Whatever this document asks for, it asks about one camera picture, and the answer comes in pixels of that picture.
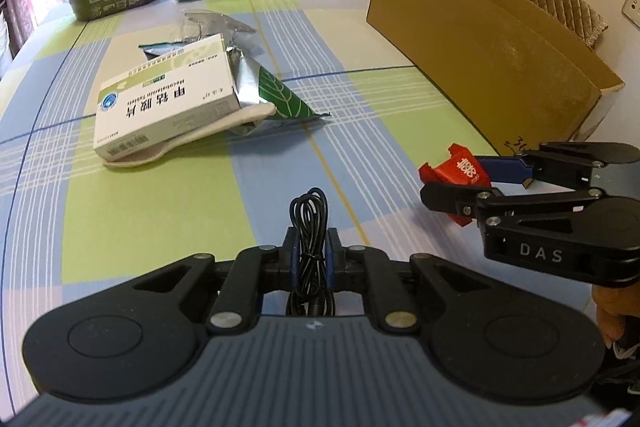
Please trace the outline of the person's right hand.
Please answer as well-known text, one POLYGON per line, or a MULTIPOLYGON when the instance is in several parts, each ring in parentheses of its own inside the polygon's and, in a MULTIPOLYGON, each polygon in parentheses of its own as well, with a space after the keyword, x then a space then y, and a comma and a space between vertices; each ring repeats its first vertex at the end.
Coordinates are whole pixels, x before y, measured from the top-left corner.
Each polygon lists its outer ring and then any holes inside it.
POLYGON ((638 317, 639 284, 625 288, 593 286, 591 297, 596 304, 596 322, 606 347, 623 337, 626 317, 638 317))

